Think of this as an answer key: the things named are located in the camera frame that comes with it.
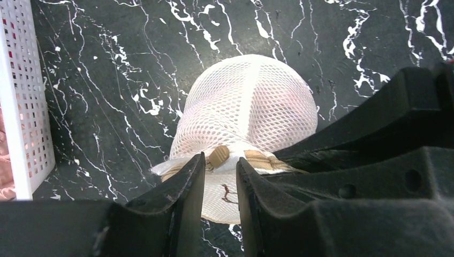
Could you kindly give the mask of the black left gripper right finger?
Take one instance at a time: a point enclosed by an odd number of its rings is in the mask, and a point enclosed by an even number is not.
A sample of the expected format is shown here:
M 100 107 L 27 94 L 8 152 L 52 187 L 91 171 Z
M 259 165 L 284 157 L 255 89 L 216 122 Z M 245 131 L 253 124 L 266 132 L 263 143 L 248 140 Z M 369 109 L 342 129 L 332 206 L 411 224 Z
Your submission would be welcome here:
M 453 202 L 317 200 L 303 203 L 236 167 L 246 256 L 453 256 Z

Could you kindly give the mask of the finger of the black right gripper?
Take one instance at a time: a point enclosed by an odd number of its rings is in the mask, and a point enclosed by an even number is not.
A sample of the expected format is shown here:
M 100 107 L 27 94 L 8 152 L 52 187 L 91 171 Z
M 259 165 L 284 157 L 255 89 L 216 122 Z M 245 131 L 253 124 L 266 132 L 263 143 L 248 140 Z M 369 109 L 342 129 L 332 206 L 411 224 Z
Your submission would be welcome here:
M 363 104 L 295 145 L 284 160 L 334 152 L 453 147 L 453 62 L 405 67 Z
M 422 147 L 339 171 L 266 177 L 265 209 L 336 200 L 376 209 L 453 209 L 453 149 Z

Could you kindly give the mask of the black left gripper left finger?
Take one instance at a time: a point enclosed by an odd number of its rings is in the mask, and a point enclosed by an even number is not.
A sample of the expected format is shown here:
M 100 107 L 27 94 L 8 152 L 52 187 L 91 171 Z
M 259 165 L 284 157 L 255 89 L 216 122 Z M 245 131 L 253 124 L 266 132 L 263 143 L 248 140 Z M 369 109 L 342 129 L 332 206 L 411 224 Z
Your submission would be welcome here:
M 197 256 L 205 155 L 125 205 L 1 203 L 1 256 Z

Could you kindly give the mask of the white mesh laundry bag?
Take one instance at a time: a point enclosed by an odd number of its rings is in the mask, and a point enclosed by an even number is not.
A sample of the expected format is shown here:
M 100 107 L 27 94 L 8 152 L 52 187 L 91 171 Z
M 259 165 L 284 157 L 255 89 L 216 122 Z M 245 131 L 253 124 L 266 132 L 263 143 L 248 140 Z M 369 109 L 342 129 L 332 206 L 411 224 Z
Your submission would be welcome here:
M 262 55 L 241 55 L 206 69 L 194 82 L 167 161 L 152 168 L 165 182 L 194 155 L 205 154 L 201 216 L 240 222 L 236 165 L 244 158 L 259 174 L 293 172 L 275 153 L 316 132 L 317 107 L 305 80 Z

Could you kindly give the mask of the pink satin bra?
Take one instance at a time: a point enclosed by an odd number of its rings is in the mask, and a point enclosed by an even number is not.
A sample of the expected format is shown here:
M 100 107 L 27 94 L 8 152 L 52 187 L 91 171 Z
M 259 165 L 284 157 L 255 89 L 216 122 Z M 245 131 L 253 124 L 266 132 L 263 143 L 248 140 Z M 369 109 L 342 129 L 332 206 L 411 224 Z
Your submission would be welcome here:
M 13 172 L 10 160 L 5 124 L 1 111 L 1 201 L 8 201 L 16 197 Z

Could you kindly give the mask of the white plastic basket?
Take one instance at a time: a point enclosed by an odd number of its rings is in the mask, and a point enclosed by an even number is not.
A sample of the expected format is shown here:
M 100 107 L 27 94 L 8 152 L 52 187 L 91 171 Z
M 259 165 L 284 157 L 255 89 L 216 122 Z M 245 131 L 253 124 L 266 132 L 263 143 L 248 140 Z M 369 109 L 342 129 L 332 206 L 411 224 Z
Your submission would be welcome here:
M 55 155 L 30 1 L 1 1 L 1 111 L 15 198 L 32 200 Z

